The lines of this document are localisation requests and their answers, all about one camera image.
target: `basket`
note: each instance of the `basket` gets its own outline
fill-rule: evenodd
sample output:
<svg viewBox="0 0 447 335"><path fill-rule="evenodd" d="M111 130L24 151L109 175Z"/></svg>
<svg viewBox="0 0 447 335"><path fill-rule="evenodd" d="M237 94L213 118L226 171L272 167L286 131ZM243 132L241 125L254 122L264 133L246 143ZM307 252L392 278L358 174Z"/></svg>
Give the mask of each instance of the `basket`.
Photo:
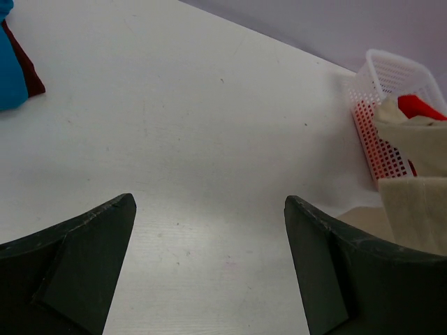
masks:
<svg viewBox="0 0 447 335"><path fill-rule="evenodd" d="M388 95L415 94L442 114L447 104L432 74L423 65L389 52L368 50L366 63L347 84L347 100L374 182L415 176L411 162L377 136L374 108Z"/></svg>

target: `dark red cloth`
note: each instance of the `dark red cloth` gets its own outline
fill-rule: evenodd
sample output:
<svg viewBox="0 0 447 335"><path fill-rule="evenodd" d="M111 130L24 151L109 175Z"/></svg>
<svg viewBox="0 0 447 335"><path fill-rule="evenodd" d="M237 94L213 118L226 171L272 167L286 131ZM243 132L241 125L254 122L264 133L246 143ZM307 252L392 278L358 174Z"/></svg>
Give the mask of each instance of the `dark red cloth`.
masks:
<svg viewBox="0 0 447 335"><path fill-rule="evenodd" d="M397 104L399 106L399 109L409 119L417 116L422 116L422 117L429 117L437 121L447 121L447 117L442 115L434 108L431 108L421 99L419 99L419 97L413 94L409 96L400 96L397 99Z"/></svg>
<svg viewBox="0 0 447 335"><path fill-rule="evenodd" d="M27 84L28 97L37 96L39 94L45 93L45 86L41 79L37 76L36 70L34 70L34 65L31 60L28 58L25 51L23 51L22 47L20 47L17 40L14 38L13 33L9 30L6 21L4 20L1 23L3 30L5 31L11 45L13 46L15 56L19 61L20 66L22 67L23 76L25 78L25 83Z"/></svg>

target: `maroon fabric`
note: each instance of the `maroon fabric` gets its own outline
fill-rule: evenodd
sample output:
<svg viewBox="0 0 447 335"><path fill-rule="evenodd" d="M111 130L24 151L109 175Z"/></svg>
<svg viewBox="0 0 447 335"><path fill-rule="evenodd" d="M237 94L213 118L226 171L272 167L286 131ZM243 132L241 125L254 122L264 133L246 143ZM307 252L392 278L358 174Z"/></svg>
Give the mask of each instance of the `maroon fabric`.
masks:
<svg viewBox="0 0 447 335"><path fill-rule="evenodd" d="M25 83L27 84L28 97L31 98L32 96L37 96L39 94L45 93L45 86L43 86L41 79L37 76L37 73L34 70L33 63L28 58L27 54L25 54L25 51L23 51L22 47L20 47L17 40L14 38L14 35L11 30L9 30L5 20L1 23L1 26L3 27L3 30L9 38L9 41L13 46L15 56L17 57L20 66L22 67Z"/></svg>

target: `white plastic basket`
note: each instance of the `white plastic basket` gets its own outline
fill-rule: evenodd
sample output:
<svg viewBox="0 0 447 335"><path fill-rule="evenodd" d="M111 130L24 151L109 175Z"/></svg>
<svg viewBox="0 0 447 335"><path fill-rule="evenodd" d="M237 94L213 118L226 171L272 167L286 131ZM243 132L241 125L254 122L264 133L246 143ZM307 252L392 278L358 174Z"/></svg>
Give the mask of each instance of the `white plastic basket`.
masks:
<svg viewBox="0 0 447 335"><path fill-rule="evenodd" d="M428 69L389 52L368 50L366 63L347 84L347 100L375 182L380 178L416 175L411 163L377 137L375 107L388 95L415 94L447 115L447 104Z"/></svg>

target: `perforated basket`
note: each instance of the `perforated basket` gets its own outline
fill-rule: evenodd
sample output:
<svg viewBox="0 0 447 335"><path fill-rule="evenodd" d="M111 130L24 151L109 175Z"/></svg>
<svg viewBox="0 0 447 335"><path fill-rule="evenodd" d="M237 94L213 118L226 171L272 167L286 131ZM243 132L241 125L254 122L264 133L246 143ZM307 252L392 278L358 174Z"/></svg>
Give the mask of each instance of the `perforated basket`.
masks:
<svg viewBox="0 0 447 335"><path fill-rule="evenodd" d="M347 84L347 100L375 182L416 173L401 153L377 136L375 107L388 95L416 94L442 114L447 105L432 74L423 65L389 52L369 50L366 63Z"/></svg>

